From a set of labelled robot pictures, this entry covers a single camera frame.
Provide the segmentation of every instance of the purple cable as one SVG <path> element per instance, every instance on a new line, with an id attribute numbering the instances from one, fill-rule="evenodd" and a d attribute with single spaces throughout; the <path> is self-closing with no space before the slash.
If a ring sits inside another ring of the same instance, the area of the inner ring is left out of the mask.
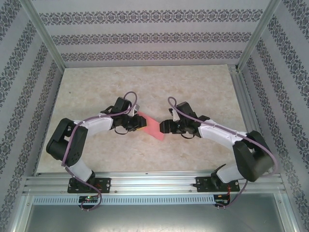
<path id="1" fill-rule="evenodd" d="M 75 134 L 77 128 L 78 128 L 80 125 L 82 125 L 83 123 L 85 123 L 85 122 L 87 122 L 87 121 L 90 121 L 90 120 L 92 120 L 92 119 L 104 118 L 104 117 L 112 117 L 112 116 L 118 116 L 118 115 L 122 115 L 122 114 L 125 114 L 125 113 L 127 113 L 127 112 L 130 112 L 130 111 L 135 107 L 135 105 L 136 105 L 136 103 L 137 103 L 137 94 L 136 94 L 135 92 L 133 92 L 133 91 L 130 91 L 130 92 L 126 93 L 125 96 L 124 96 L 124 98 L 126 98 L 126 96 L 127 96 L 128 94 L 130 94 L 130 93 L 133 93 L 133 94 L 135 95 L 135 101 L 134 101 L 134 103 L 132 104 L 132 106 L 131 106 L 130 108 L 128 108 L 127 110 L 125 110 L 125 111 L 123 111 L 123 112 L 120 112 L 120 113 L 117 113 L 117 114 L 103 115 L 103 116 L 98 115 L 98 116 L 93 116 L 93 117 L 86 118 L 85 120 L 83 120 L 83 121 L 77 123 L 76 126 L 74 127 L 73 131 L 72 131 L 72 134 L 71 134 L 70 140 L 69 140 L 69 142 L 68 142 L 68 146 L 67 146 L 66 152 L 64 153 L 64 157 L 63 157 L 61 166 L 62 166 L 62 167 L 65 167 L 65 169 L 67 170 L 67 172 L 68 172 L 73 178 L 75 178 L 75 179 L 78 180 L 79 182 L 81 182 L 81 183 L 83 183 L 83 184 L 85 184 L 85 185 L 91 187 L 92 189 L 94 189 L 95 191 L 98 192 L 98 195 L 100 196 L 100 201 L 99 201 L 99 203 L 98 203 L 97 205 L 93 206 L 92 208 L 87 209 L 87 211 L 94 210 L 94 209 L 96 209 L 96 208 L 101 204 L 101 202 L 102 202 L 102 194 L 101 194 L 100 190 L 97 189 L 96 187 L 94 187 L 94 186 L 92 186 L 91 184 L 89 184 L 89 183 L 87 183 L 87 182 L 85 182 L 85 181 L 79 179 L 78 177 L 76 177 L 76 176 L 68 169 L 67 165 L 65 164 L 65 162 L 66 162 L 66 160 L 67 160 L 67 157 L 68 157 L 68 153 L 69 153 L 69 151 L 70 151 L 70 147 L 71 147 L 71 144 L 72 144 L 72 140 L 73 140 L 74 134 Z"/>
<path id="2" fill-rule="evenodd" d="M 171 99 L 173 99 L 173 100 L 175 101 L 175 104 L 174 104 L 174 105 L 170 102 Z M 169 102 L 169 104 L 171 105 L 171 107 L 172 107 L 174 110 L 176 110 L 177 113 L 179 113 L 179 114 L 181 114 L 181 115 L 183 115 L 183 116 L 185 116 L 185 117 L 187 117 L 187 118 L 189 118 L 189 119 L 191 119 L 191 120 L 194 120 L 194 121 L 196 121 L 196 122 L 199 122 L 199 123 L 202 123 L 202 124 L 206 124 L 206 125 L 211 126 L 211 127 L 217 127 L 217 128 L 219 128 L 219 129 L 222 129 L 223 131 L 226 131 L 226 132 L 228 132 L 228 133 L 231 133 L 231 134 L 234 135 L 234 136 L 238 136 L 238 137 L 240 137 L 240 138 L 242 138 L 242 139 L 244 139 L 244 140 L 247 140 L 248 142 L 250 142 L 250 143 L 252 143 L 252 144 L 258 146 L 258 147 L 261 148 L 262 150 L 264 150 L 264 151 L 271 157 L 271 159 L 273 160 L 274 166 L 275 166 L 275 167 L 274 167 L 274 170 L 273 170 L 271 173 L 266 174 L 266 175 L 264 175 L 263 177 L 271 176 L 271 175 L 273 175 L 273 174 L 275 174 L 275 173 L 277 172 L 277 170 L 278 170 L 278 161 L 277 161 L 276 157 L 275 157 L 266 147 L 260 145 L 259 143 L 257 143 L 256 141 L 254 141 L 254 140 L 252 140 L 252 139 L 250 139 L 250 138 L 247 138 L 247 137 L 245 137 L 245 136 L 243 136 L 243 135 L 241 135 L 241 134 L 238 134 L 237 132 L 235 132 L 235 131 L 233 131 L 233 130 L 227 129 L 227 128 L 225 128 L 225 127 L 222 127 L 222 126 L 217 125 L 217 124 L 214 124 L 214 123 L 204 122 L 204 121 L 202 121 L 202 120 L 199 120 L 199 119 L 196 119 L 196 118 L 191 117 L 191 116 L 189 116 L 189 115 L 186 115 L 185 113 L 181 112 L 180 110 L 178 110 L 178 109 L 176 108 L 177 101 L 176 101 L 176 99 L 175 99 L 174 97 L 168 97 L 168 102 Z M 248 184 L 248 181 L 246 181 L 246 183 L 245 183 L 245 185 L 243 186 L 243 188 L 241 189 L 241 191 L 237 194 L 237 196 L 234 198 L 234 200 L 233 200 L 228 206 L 232 205 L 234 202 L 237 201 L 238 197 L 239 197 L 239 196 L 242 194 L 242 192 L 245 190 L 247 184 Z"/>

